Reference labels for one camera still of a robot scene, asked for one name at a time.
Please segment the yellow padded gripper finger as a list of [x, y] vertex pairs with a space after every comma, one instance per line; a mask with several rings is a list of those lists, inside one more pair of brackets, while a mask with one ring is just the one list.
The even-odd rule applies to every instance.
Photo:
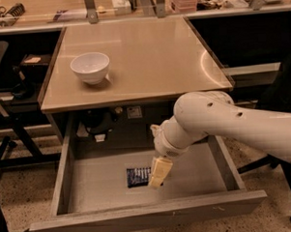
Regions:
[[149, 175], [149, 187], [157, 189], [173, 167], [173, 161], [167, 157], [153, 158], [151, 174]]

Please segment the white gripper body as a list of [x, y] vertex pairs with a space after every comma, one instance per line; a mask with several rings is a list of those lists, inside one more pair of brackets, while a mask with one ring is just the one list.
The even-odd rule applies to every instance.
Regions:
[[161, 126], [152, 125], [150, 130], [154, 138], [155, 151], [158, 152], [160, 156], [176, 159], [187, 150], [175, 148], [168, 139], [166, 139]]

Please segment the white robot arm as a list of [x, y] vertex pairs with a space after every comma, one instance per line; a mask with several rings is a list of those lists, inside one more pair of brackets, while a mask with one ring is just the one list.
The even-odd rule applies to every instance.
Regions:
[[174, 104], [173, 115], [151, 126], [157, 155], [149, 186], [157, 189], [173, 160], [209, 135], [233, 137], [291, 163], [291, 113], [241, 108], [224, 92], [191, 92]]

